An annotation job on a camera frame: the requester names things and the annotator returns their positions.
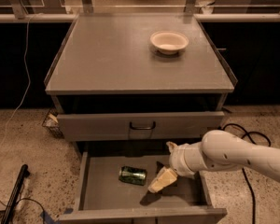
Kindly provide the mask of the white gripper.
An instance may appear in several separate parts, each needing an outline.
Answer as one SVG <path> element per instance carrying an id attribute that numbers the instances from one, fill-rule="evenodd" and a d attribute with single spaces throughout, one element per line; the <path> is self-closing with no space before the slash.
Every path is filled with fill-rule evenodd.
<path id="1" fill-rule="evenodd" d="M 170 168 L 162 167 L 157 176 L 148 186 L 148 190 L 157 193 L 177 180 L 177 175 L 194 177 L 199 171 L 205 169 L 205 161 L 201 150 L 201 143 L 177 145 L 168 141 Z"/>

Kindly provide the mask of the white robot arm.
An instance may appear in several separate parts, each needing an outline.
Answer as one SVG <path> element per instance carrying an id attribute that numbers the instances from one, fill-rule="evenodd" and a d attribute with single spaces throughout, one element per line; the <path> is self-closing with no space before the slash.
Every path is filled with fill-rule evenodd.
<path id="1" fill-rule="evenodd" d="M 280 149 L 257 146 L 234 134 L 213 130 L 200 142 L 177 145 L 167 142 L 169 167 L 163 167 L 148 186 L 157 193 L 179 176 L 193 178 L 200 171 L 232 171 L 248 167 L 280 183 Z"/>

